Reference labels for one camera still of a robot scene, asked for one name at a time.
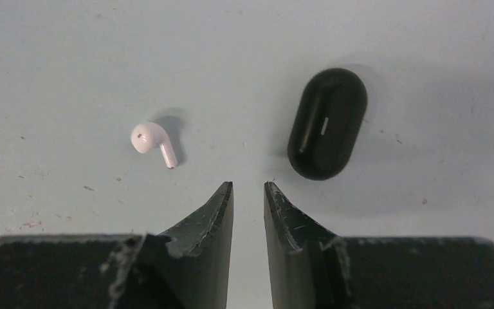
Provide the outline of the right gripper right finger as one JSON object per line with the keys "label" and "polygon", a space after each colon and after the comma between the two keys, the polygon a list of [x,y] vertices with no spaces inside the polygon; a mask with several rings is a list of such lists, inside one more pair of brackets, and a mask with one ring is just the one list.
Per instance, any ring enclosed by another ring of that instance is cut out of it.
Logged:
{"label": "right gripper right finger", "polygon": [[494,242],[341,237],[264,184],[274,308],[494,308]]}

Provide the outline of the white earbud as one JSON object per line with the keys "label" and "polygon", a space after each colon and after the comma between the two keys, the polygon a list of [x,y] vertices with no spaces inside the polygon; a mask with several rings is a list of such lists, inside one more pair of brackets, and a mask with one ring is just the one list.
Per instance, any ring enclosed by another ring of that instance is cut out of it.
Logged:
{"label": "white earbud", "polygon": [[175,169],[178,161],[166,130],[154,122],[142,122],[131,133],[134,149],[145,154],[155,147],[159,148],[168,169]]}

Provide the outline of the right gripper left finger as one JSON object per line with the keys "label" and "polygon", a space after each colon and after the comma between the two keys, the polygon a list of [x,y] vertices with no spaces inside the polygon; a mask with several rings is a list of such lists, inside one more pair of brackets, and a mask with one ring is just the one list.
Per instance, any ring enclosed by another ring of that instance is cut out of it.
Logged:
{"label": "right gripper left finger", "polygon": [[0,308],[225,308],[233,184],[160,234],[0,236]]}

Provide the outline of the black earbud charging case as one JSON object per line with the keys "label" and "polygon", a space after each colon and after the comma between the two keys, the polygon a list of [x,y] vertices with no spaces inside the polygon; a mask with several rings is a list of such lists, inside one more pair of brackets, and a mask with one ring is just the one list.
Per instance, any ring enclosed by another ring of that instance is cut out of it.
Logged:
{"label": "black earbud charging case", "polygon": [[348,164],[367,109],[361,78],[344,68],[317,73],[306,84],[288,141],[292,168],[328,180]]}

